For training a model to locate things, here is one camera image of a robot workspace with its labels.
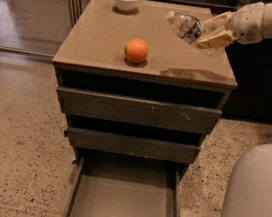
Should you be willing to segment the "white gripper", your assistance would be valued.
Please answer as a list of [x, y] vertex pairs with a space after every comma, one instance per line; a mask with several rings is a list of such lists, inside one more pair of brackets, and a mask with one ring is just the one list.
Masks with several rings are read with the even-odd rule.
[[203, 34], [196, 41], [196, 45], [206, 50], [227, 47], [235, 40], [242, 45], [261, 42], [265, 6], [263, 2], [248, 4], [242, 6], [234, 15], [233, 12], [226, 11], [206, 20], [203, 25], [214, 32]]

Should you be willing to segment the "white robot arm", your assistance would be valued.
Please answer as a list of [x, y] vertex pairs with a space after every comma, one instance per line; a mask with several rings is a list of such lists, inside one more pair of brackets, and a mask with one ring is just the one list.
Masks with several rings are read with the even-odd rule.
[[[242, 6], [206, 20], [208, 30], [195, 42], [200, 49], [272, 38], [272, 2]], [[221, 217], [272, 217], [272, 144], [246, 151], [232, 169]]]

